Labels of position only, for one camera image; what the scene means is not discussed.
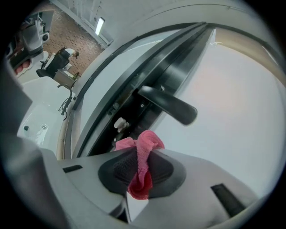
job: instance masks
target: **black chair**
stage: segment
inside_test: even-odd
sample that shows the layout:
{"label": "black chair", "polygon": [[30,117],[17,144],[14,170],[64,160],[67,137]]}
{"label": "black chair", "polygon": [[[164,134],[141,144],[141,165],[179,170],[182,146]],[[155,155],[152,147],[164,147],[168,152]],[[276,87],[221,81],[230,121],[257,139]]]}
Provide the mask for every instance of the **black chair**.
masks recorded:
{"label": "black chair", "polygon": [[38,69],[36,71],[37,75],[39,77],[48,76],[53,79],[56,72],[59,69],[64,68],[70,62],[68,58],[69,58],[69,53],[67,51],[62,50],[58,52],[46,69]]}

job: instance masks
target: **black handle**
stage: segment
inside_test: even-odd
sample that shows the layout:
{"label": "black handle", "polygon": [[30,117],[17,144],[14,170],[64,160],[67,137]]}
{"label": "black handle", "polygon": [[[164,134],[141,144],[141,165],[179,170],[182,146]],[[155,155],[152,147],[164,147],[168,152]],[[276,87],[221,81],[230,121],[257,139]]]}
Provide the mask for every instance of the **black handle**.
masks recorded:
{"label": "black handle", "polygon": [[197,117],[198,111],[196,108],[155,88],[143,86],[138,91],[138,94],[160,107],[184,125],[191,124]]}
{"label": "black handle", "polygon": [[42,63],[41,69],[43,69],[45,67],[45,65],[47,64],[47,61],[40,61]]}

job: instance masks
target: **ceiling light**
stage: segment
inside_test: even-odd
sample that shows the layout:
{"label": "ceiling light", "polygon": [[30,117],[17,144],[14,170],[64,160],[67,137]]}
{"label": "ceiling light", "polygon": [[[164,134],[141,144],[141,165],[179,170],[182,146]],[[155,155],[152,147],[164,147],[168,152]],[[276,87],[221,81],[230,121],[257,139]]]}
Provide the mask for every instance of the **ceiling light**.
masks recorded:
{"label": "ceiling light", "polygon": [[99,35],[100,30],[101,30],[104,22],[105,22],[105,20],[102,17],[98,19],[97,28],[95,29],[95,34],[97,36]]}

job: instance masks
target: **white panel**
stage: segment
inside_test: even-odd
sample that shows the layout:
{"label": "white panel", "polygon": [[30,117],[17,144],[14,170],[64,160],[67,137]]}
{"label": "white panel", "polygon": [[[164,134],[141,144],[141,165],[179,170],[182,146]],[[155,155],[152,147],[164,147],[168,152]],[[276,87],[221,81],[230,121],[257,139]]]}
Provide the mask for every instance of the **white panel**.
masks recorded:
{"label": "white panel", "polygon": [[63,4],[65,7],[69,8],[68,6],[68,0],[58,0],[61,4]]}
{"label": "white panel", "polygon": [[82,17],[89,21],[89,17],[90,17],[90,14],[91,14],[91,8],[92,8],[92,4],[93,4],[93,1],[92,0],[83,0],[83,9],[82,9]]}
{"label": "white panel", "polygon": [[124,73],[124,71],[131,66],[131,64],[133,64],[133,62],[135,62],[141,55],[143,55],[154,45],[155,43],[151,43],[122,53],[96,77],[93,84],[84,95],[80,117],[80,132],[82,132],[93,110],[96,108],[109,88]]}
{"label": "white panel", "polygon": [[207,159],[264,196],[277,179],[286,133],[285,88],[277,83],[251,58],[209,46],[177,95],[197,108],[194,123],[163,114],[152,130],[167,149]]}
{"label": "white panel", "polygon": [[141,40],[136,41],[132,45],[130,45],[126,50],[124,50],[124,52],[129,51],[130,49],[137,48],[139,46],[147,45],[147,44],[152,43],[152,42],[158,43],[158,42],[162,41],[163,39],[165,39],[166,37],[171,36],[172,34],[178,32],[178,31],[179,30],[171,30],[168,32],[158,33],[158,34],[154,34],[152,36],[143,38]]}

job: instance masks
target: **pink cloth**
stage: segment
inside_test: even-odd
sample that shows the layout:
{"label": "pink cloth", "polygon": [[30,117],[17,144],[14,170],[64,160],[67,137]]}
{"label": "pink cloth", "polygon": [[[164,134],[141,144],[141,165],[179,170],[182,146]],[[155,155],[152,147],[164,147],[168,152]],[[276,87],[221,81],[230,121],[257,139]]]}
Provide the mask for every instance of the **pink cloth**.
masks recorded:
{"label": "pink cloth", "polygon": [[152,178],[147,164],[150,151],[155,148],[165,148],[161,139],[150,130],[142,132],[138,140],[125,138],[116,143],[116,150],[136,146],[138,170],[128,186],[128,192],[135,199],[148,199],[152,186]]}
{"label": "pink cloth", "polygon": [[18,74],[22,71],[23,71],[23,65],[20,65],[19,67],[16,68],[16,74]]}
{"label": "pink cloth", "polygon": [[26,60],[26,61],[22,64],[22,66],[23,66],[23,68],[27,68],[27,67],[30,66],[30,64],[31,64],[31,61],[30,61],[30,60]]}

